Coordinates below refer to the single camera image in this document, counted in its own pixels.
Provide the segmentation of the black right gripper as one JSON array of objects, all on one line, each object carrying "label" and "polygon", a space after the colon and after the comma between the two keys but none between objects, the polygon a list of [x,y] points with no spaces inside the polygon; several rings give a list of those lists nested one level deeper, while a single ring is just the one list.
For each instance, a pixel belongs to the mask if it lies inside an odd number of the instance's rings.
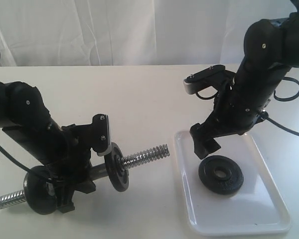
[{"label": "black right gripper", "polygon": [[218,137],[242,135],[265,120],[262,116],[268,101],[268,88],[253,86],[225,86],[216,99],[211,114],[203,123],[190,128],[194,153],[203,160],[221,146]]}]

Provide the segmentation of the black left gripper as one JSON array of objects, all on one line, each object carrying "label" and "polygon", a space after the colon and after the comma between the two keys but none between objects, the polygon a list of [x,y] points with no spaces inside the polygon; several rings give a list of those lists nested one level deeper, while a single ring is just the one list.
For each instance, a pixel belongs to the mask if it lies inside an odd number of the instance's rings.
[{"label": "black left gripper", "polygon": [[75,210],[72,201],[74,192],[90,194],[96,191],[96,185],[89,176],[92,168],[91,145],[86,142],[91,126],[63,126],[62,133],[66,136],[66,148],[62,157],[50,167],[53,175],[56,210],[68,213]]}]

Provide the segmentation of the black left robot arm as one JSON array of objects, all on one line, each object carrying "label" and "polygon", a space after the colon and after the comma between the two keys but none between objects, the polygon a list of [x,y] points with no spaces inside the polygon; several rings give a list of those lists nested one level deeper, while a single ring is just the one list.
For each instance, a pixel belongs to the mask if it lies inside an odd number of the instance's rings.
[{"label": "black left robot arm", "polygon": [[91,193],[88,178],[91,148],[75,125],[59,126],[45,107],[38,88],[24,82],[0,82],[0,129],[39,164],[25,168],[24,196],[38,214],[75,209],[75,191]]}]

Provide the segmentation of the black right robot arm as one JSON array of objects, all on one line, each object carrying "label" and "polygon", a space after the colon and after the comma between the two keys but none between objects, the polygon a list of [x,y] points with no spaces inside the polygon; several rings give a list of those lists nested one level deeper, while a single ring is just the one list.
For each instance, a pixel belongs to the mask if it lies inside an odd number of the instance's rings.
[{"label": "black right robot arm", "polygon": [[248,132],[269,118],[265,107],[292,68],[299,68],[299,13],[261,19],[244,36],[244,57],[236,72],[214,65],[188,76],[190,95],[213,87],[214,106],[203,123],[190,128],[194,153],[204,159],[219,150],[216,138]]}]

